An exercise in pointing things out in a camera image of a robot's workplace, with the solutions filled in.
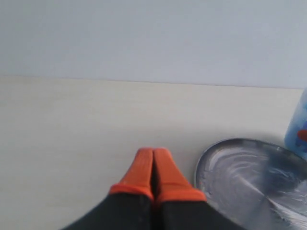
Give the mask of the left gripper orange-tipped right finger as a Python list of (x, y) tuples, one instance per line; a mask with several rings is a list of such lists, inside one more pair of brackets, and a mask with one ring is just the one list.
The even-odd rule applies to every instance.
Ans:
[(156, 177), (155, 230), (242, 230), (207, 203), (181, 173), (169, 150), (153, 150)]

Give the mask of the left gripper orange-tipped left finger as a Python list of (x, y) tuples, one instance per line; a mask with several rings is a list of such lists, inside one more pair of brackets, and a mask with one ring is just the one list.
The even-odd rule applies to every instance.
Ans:
[(141, 148), (123, 178), (108, 195), (65, 230), (149, 230), (154, 196), (151, 190), (153, 149)]

